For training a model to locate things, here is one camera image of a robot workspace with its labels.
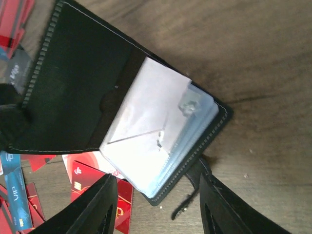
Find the black card holder wallet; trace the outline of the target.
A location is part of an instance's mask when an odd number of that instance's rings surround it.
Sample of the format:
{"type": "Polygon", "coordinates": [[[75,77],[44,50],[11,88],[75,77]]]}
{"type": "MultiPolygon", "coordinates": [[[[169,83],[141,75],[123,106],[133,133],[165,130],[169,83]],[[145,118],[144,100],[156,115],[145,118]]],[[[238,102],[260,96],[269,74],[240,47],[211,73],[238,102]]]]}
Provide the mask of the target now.
{"type": "Polygon", "coordinates": [[[74,0],[57,0],[26,86],[0,118],[0,144],[12,154],[96,151],[138,63],[169,64],[74,0]]]}

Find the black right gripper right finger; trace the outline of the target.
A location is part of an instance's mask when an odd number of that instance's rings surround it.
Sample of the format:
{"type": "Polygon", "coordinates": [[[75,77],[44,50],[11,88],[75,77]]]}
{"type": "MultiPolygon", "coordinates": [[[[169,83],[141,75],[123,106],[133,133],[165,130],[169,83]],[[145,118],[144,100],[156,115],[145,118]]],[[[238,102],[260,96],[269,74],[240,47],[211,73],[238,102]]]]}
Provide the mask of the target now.
{"type": "Polygon", "coordinates": [[[206,234],[288,234],[213,175],[201,174],[200,211],[206,234]]]}

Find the red VIP card carried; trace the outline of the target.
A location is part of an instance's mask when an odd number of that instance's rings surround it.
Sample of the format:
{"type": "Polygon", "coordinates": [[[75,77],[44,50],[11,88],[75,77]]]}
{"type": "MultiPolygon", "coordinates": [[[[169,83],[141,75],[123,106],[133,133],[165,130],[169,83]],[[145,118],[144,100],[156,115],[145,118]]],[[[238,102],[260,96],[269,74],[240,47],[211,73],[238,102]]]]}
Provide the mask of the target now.
{"type": "Polygon", "coordinates": [[[114,175],[108,175],[85,163],[74,161],[72,166],[71,201],[91,203],[92,217],[98,219],[114,208],[115,226],[110,233],[128,234],[132,211],[133,187],[114,175]]]}

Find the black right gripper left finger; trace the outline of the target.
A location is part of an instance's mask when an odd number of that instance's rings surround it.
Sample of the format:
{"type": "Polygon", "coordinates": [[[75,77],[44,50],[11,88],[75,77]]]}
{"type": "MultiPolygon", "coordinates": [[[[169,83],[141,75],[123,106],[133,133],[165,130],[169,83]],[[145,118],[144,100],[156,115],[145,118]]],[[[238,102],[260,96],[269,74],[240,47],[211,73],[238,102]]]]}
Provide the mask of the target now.
{"type": "Polygon", "coordinates": [[[111,213],[101,214],[98,219],[92,217],[94,211],[91,203],[74,201],[61,212],[31,231],[32,234],[111,234],[111,227],[115,225],[115,218],[111,213]]]}

